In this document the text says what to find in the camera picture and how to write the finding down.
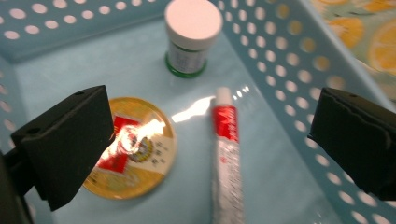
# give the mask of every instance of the white plastic jar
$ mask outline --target white plastic jar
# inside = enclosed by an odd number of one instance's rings
[[[197,77],[222,26],[219,10],[207,0],[173,0],[165,10],[169,48],[165,60],[178,77]]]

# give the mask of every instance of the toothpaste tube cap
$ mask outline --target toothpaste tube cap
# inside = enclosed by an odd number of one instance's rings
[[[216,105],[233,105],[233,97],[230,89],[220,87],[216,91]]]

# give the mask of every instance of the round tin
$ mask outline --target round tin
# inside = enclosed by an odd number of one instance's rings
[[[116,139],[84,182],[108,199],[128,199],[159,185],[172,167],[176,137],[165,114],[151,103],[131,97],[109,101]]]

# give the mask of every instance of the red and white toothpaste tube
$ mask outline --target red and white toothpaste tube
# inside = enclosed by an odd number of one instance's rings
[[[228,88],[217,89],[212,116],[217,137],[212,179],[213,223],[245,223],[237,111]]]

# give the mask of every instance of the yellow lemon print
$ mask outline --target yellow lemon print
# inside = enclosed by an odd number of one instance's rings
[[[364,33],[363,23],[358,18],[337,18],[329,25],[350,49],[359,43]]]
[[[374,69],[396,75],[396,20],[385,23],[375,32],[369,61]]]
[[[364,9],[370,12],[378,12],[396,8],[396,0],[372,0],[364,6]]]
[[[346,3],[348,0],[319,0],[319,1],[329,5],[341,5]]]

